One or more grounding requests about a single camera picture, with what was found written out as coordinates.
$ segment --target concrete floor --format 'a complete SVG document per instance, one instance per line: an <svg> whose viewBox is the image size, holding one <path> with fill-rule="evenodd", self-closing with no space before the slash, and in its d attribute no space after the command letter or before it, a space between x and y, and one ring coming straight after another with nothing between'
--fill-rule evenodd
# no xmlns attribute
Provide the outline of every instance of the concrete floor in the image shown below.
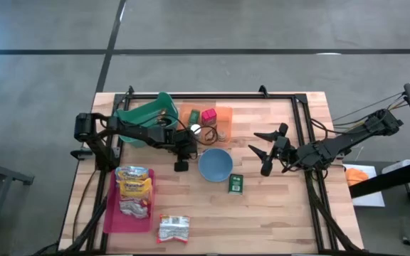
<svg viewBox="0 0 410 256"><path fill-rule="evenodd" d="M118 4L0 1L0 49L105 49ZM410 48L410 1L129 0L115 48ZM89 111L103 60L0 55L0 164L36 176L29 188L11 188L0 255L27 255L58 239L77 164L69 155L79 146L74 117ZM104 91L325 91L336 118L406 82L410 55L114 56ZM398 134L370 139L347 158L410 159L410 110L395 114L406 124ZM359 214L360 225L372 221ZM367 235L367 249L397 253Z"/></svg>

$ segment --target butcher block tabletop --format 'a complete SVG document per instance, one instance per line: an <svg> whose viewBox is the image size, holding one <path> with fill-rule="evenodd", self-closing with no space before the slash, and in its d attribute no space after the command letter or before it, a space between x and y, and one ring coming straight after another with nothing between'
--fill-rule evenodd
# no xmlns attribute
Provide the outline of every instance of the butcher block tabletop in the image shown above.
<svg viewBox="0 0 410 256"><path fill-rule="evenodd" d="M333 129L324 92L302 92L307 95L311 117ZM110 115L115 93L98 93L92 112ZM150 100L131 100L130 109ZM261 161L248 148L254 145L269 151L272 144L253 135L254 132L273 132L281 122L289 126L287 137L298 146L292 102L283 99L257 100L174 100L178 109L182 104L231 107L233 109L231 140L225 149L233 159L233 174L244 175L243 195L228 194L228 181L212 183L199 173L198 160L189 160L189 170L175 172L176 156L163 149L136 149L124 144L122 166L143 166L155 172L154 217L148 233L109 234L106 253L109 254L279 254L317 252L312 227L310 204L302 171L281 173L279 161L273 161L269 177L260 174ZM302 106L300 117L306 143L309 142ZM316 139L324 132L314 129ZM209 146L199 146L199 153ZM95 170L94 158L80 161L65 217L59 249L72 243L75 213L88 179ZM110 174L107 174L107 193ZM93 176L80 209L75 236L90 220L95 201L99 171ZM340 166L329 168L325 179L333 218L351 241L363 247L345 173ZM187 215L191 218L189 241L157 244L159 215ZM104 217L98 223L95 247L99 248ZM321 217L325 247L330 248L327 229Z"/></svg>

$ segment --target red tray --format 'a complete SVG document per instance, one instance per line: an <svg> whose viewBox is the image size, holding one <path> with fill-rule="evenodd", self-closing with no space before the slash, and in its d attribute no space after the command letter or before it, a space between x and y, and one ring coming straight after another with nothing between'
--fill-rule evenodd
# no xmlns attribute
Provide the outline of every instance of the red tray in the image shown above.
<svg viewBox="0 0 410 256"><path fill-rule="evenodd" d="M107 210L105 211L104 233L141 233L149 232L153 223L154 206L154 171L149 170L152 180L153 193L149 206L149 217L139 219L132 215L126 215L120 210L120 191L117 188L115 171L110 174L110 187L108 189Z"/></svg>

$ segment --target pink cube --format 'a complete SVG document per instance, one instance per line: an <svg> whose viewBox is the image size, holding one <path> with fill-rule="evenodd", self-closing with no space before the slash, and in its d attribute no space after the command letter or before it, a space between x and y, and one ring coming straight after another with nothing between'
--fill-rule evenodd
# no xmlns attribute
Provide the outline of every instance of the pink cube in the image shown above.
<svg viewBox="0 0 410 256"><path fill-rule="evenodd" d="M202 113L202 124L203 125L213 125L216 123L216 111L214 109L205 110Z"/></svg>

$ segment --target green basket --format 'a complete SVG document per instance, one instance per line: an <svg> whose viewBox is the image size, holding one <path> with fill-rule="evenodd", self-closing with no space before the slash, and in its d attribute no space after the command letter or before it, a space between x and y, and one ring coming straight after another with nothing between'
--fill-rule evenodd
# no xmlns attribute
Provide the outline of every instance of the green basket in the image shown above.
<svg viewBox="0 0 410 256"><path fill-rule="evenodd" d="M150 127L156 124L157 119L155 118L162 110L166 110L167 114L172 115L178 118L178 110L174 105L174 102L169 94L165 92L160 92L157 96L157 99L153 102L147 103L143 106L134 108L133 110L124 111L124 110L117 110L118 115L120 116L121 120L130 122L133 124L139 124L142 122L151 119L148 122L141 124L143 127ZM176 128L178 121L172 117L166 117L170 119L172 123L166 126L166 128ZM144 147L147 144L141 140L133 139L125 136L120 136L121 140L131 144L134 147L140 148Z"/></svg>

